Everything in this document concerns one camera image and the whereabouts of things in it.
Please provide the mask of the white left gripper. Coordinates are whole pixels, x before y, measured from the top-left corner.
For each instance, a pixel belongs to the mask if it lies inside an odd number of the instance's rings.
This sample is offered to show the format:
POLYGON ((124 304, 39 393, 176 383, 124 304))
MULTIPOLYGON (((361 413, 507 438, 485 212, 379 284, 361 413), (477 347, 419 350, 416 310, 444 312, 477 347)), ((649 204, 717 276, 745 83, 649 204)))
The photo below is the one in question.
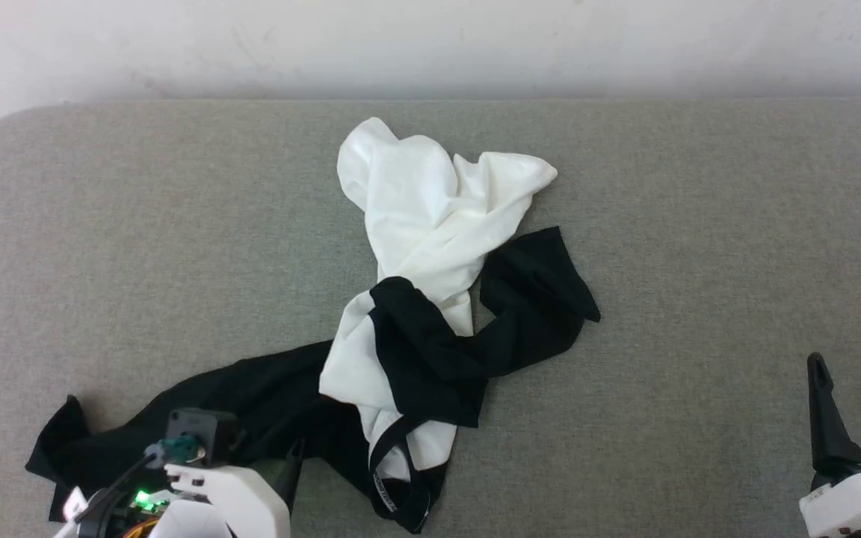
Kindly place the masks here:
POLYGON ((290 537, 305 439, 287 450, 274 489, 259 473, 235 466, 165 466, 171 489, 197 498, 174 498, 165 510, 167 537, 290 537))

